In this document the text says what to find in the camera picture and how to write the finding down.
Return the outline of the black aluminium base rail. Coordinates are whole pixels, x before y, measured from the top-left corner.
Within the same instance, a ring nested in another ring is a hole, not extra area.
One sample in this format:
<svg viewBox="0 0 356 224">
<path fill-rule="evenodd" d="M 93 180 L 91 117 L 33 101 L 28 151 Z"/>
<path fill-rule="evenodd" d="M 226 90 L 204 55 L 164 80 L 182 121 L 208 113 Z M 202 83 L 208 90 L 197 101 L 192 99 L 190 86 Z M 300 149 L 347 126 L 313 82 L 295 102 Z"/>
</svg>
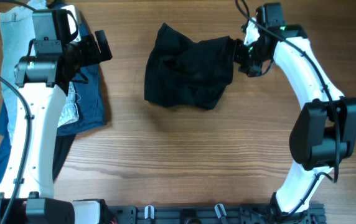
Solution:
<svg viewBox="0 0 356 224">
<path fill-rule="evenodd" d="M 281 223 L 278 212 L 268 204 L 206 207 L 112 206 L 113 223 L 130 224 L 262 224 Z"/>
</svg>

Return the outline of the light blue denim shorts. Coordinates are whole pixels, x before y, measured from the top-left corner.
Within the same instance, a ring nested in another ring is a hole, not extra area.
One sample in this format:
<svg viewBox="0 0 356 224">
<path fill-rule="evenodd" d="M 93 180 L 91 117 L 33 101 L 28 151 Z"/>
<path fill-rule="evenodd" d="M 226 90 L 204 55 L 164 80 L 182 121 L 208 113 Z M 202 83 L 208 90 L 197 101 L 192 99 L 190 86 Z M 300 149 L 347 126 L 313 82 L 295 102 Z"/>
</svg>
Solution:
<svg viewBox="0 0 356 224">
<path fill-rule="evenodd" d="M 35 55 L 34 49 L 29 47 L 29 42 L 35 39 L 32 15 L 33 11 L 24 6 L 16 6 L 7 12 L 0 13 L 3 54 L 1 77 L 15 89 L 23 86 L 23 76 L 19 73 L 18 66 L 20 59 L 28 53 Z M 18 106 L 22 103 L 5 83 L 1 84 L 1 88 L 9 119 L 7 130 L 9 139 L 12 141 L 16 132 L 16 123 L 19 120 Z"/>
</svg>

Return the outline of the black garment under pile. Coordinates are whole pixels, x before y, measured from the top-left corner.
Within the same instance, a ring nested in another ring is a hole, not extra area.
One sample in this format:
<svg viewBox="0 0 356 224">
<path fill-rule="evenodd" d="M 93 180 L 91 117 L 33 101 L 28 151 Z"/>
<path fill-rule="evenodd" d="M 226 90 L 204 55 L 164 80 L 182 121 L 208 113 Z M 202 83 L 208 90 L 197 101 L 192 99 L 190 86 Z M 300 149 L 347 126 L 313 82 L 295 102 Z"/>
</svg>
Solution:
<svg viewBox="0 0 356 224">
<path fill-rule="evenodd" d="M 54 159 L 52 164 L 52 179 L 56 180 L 68 156 L 76 135 L 57 136 L 55 140 Z"/>
</svg>

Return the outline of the black shorts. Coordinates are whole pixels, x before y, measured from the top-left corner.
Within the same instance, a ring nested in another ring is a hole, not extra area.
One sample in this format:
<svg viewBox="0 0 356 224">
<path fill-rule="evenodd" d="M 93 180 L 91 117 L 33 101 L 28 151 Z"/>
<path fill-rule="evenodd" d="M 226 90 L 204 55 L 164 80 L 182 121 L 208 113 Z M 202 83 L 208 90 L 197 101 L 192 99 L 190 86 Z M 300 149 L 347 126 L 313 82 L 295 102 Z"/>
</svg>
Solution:
<svg viewBox="0 0 356 224">
<path fill-rule="evenodd" d="M 233 80 L 234 46 L 229 36 L 193 42 L 163 23 L 146 65 L 144 99 L 214 109 Z"/>
</svg>

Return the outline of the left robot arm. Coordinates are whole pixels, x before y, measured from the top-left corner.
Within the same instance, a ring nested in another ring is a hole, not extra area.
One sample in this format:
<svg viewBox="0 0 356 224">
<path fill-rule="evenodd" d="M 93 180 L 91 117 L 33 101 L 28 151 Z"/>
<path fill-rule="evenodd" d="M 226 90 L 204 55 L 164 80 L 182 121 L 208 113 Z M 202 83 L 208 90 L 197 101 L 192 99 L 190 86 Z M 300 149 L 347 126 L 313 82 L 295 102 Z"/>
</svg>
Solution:
<svg viewBox="0 0 356 224">
<path fill-rule="evenodd" d="M 16 135 L 0 183 L 0 223 L 115 223 L 104 200 L 54 199 L 52 163 L 68 85 L 80 69 L 112 58 L 102 30 L 80 37 L 73 13 L 32 14 L 35 37 L 14 67 Z"/>
</svg>

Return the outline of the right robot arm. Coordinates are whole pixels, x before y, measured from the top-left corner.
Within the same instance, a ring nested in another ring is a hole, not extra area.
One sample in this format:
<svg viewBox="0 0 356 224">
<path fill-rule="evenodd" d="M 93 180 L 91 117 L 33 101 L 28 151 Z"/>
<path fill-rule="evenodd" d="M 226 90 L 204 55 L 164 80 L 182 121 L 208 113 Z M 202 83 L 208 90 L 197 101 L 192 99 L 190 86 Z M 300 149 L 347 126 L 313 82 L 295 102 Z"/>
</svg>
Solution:
<svg viewBox="0 0 356 224">
<path fill-rule="evenodd" d="M 299 218 L 322 179 L 336 183 L 339 165 L 349 158 L 356 141 L 356 98 L 347 98 L 334 86 L 311 49 L 302 26 L 284 20 L 280 3 L 257 8 L 250 17 L 245 1 L 236 7 L 246 18 L 233 53 L 239 70 L 248 77 L 268 73 L 265 61 L 285 74 L 301 107 L 289 136 L 293 164 L 284 184 L 271 198 L 271 216 L 277 222 Z"/>
</svg>

